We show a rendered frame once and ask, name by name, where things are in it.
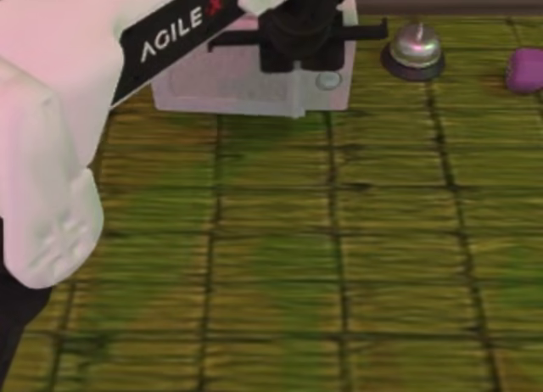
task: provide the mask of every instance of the metal bell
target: metal bell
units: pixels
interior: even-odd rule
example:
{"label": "metal bell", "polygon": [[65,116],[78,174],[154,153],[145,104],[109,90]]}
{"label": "metal bell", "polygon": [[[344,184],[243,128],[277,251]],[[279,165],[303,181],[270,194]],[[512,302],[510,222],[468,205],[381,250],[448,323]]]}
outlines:
{"label": "metal bell", "polygon": [[396,32],[381,53],[381,64],[406,81],[430,81],[445,69],[445,57],[435,30],[410,23]]}

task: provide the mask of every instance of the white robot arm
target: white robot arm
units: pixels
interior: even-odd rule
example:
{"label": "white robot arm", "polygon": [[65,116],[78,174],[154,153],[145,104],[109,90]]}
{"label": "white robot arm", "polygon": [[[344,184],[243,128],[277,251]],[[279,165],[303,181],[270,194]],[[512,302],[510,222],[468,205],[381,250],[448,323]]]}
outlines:
{"label": "white robot arm", "polygon": [[104,215],[88,166],[109,111],[285,1],[0,0],[0,216],[17,280],[51,287],[94,250]]}

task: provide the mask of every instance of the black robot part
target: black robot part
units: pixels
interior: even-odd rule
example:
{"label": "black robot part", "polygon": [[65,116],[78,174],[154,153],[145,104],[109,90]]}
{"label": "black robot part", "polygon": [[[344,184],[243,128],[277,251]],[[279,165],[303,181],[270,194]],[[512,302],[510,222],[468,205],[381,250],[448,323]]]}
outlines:
{"label": "black robot part", "polygon": [[341,70],[345,42],[389,36],[386,19],[378,25],[345,26],[338,10],[343,1],[288,0],[262,14],[258,30],[225,31],[209,42],[208,49],[258,45],[264,73],[290,72],[297,61],[304,70]]}

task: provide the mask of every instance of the purple object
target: purple object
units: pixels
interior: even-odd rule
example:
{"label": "purple object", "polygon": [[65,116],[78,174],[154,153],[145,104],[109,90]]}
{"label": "purple object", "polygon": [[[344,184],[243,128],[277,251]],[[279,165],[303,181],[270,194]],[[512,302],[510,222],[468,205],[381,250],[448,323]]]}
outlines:
{"label": "purple object", "polygon": [[533,93],[543,88],[543,48],[517,48],[509,59],[507,88],[515,93]]}

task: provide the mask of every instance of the white robot link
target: white robot link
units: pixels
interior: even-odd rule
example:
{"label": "white robot link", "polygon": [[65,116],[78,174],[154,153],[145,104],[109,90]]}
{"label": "white robot link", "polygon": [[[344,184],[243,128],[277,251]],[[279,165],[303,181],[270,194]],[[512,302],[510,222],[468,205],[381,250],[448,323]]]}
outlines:
{"label": "white robot link", "polygon": [[[240,28],[248,17],[256,27]],[[183,77],[185,60],[216,53],[202,46],[257,51],[260,68],[250,77],[343,71],[350,84],[354,40],[387,36],[385,21],[356,20],[355,0],[0,0],[0,216],[9,273],[27,288],[52,287],[96,247],[104,213],[88,166],[116,105],[157,76]],[[162,98],[158,106],[171,109]],[[206,110],[192,98],[174,109]],[[273,113],[252,104],[255,113]],[[292,100],[283,105],[284,115],[303,112]]]}

